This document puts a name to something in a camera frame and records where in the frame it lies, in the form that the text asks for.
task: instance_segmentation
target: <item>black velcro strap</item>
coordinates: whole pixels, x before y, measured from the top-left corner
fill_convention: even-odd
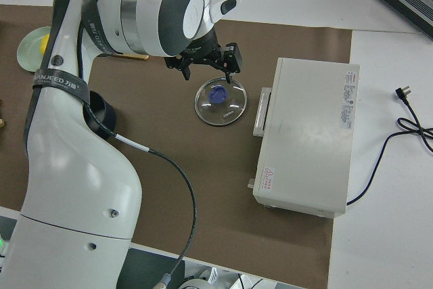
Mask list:
[[[69,72],[49,68],[38,69],[33,78],[33,88],[37,87],[61,89],[90,105],[90,92],[86,82]]]
[[[108,43],[104,29],[102,28],[97,0],[83,0],[83,4],[81,5],[81,24],[99,50],[108,54],[118,54]]]

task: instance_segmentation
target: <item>yellow object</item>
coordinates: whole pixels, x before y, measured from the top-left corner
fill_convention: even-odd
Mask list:
[[[47,48],[48,39],[49,39],[49,34],[46,34],[41,39],[41,44],[39,45],[39,51],[41,52],[42,55],[45,53],[45,49]]]

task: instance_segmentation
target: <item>black button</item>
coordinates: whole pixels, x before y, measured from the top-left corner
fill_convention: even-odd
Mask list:
[[[236,7],[236,0],[226,0],[221,4],[221,13],[225,15],[234,7]]]

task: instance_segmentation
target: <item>warning label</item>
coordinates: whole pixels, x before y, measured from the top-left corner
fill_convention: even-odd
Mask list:
[[[262,190],[263,191],[271,191],[272,190],[272,183],[273,183],[273,176],[275,174],[275,169],[272,169],[270,167],[265,166],[263,168],[263,175],[262,175]]]
[[[352,129],[355,119],[355,103],[357,101],[358,78],[355,72],[347,72],[344,80],[340,126]]]

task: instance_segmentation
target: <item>silver band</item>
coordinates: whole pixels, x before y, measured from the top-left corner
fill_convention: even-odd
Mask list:
[[[122,0],[120,6],[120,21],[123,35],[132,51],[147,54],[140,42],[137,29],[137,0]]]

